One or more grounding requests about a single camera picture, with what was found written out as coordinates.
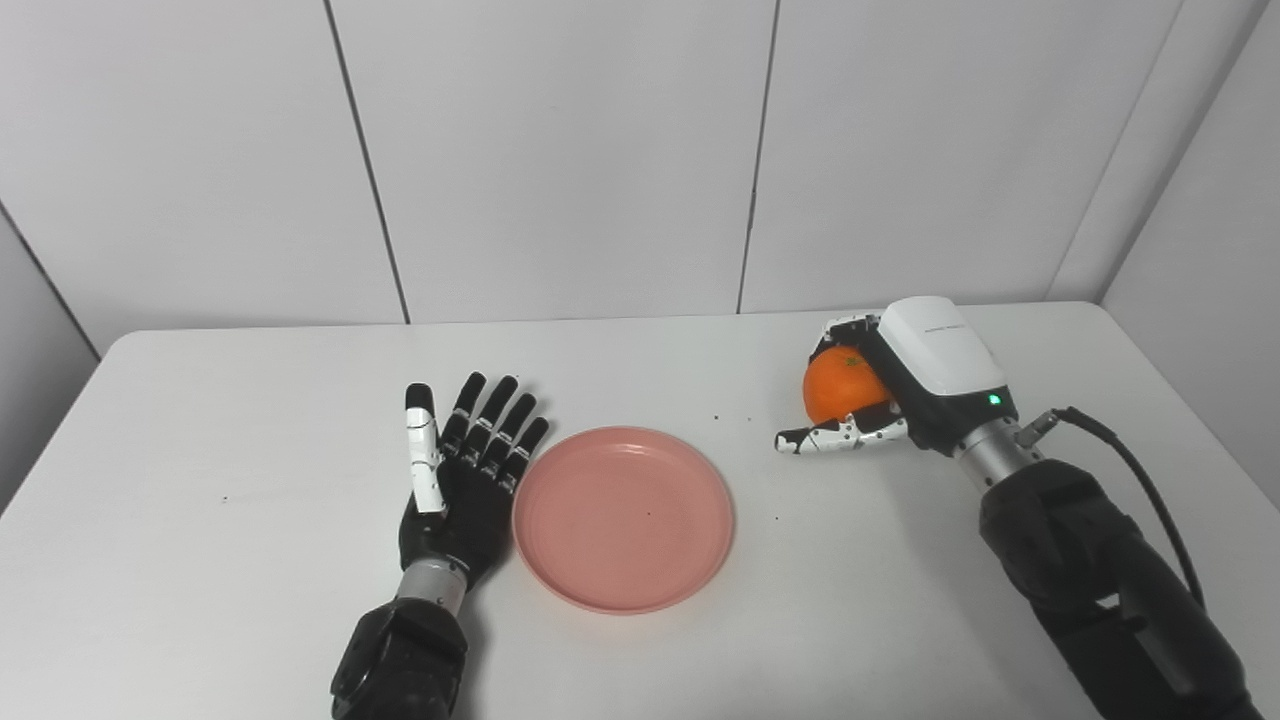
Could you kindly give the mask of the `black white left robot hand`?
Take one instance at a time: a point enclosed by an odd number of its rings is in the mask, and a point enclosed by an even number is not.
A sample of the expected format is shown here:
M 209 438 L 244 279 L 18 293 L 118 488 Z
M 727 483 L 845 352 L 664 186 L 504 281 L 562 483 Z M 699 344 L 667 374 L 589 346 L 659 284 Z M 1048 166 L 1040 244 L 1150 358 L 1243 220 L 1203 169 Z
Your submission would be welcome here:
M 515 492 L 549 430 L 538 400 L 512 375 L 490 386 L 472 373 L 439 416 L 429 386 L 404 395 L 413 493 L 399 521 L 399 565 L 440 559 L 475 587 L 511 538 Z

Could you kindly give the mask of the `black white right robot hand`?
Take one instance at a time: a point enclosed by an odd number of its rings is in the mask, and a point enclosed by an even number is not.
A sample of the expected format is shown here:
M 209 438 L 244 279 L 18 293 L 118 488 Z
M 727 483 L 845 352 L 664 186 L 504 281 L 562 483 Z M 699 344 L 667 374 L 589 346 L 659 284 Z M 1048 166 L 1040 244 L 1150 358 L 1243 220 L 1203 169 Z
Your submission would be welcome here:
M 1019 415 L 1004 369 L 946 297 L 900 299 L 879 314 L 827 322 L 808 369 L 852 352 L 882 388 L 881 398 L 822 411 L 808 427 L 781 430 L 780 454 L 829 454 L 910 439 L 954 456 L 982 427 L 1014 427 Z

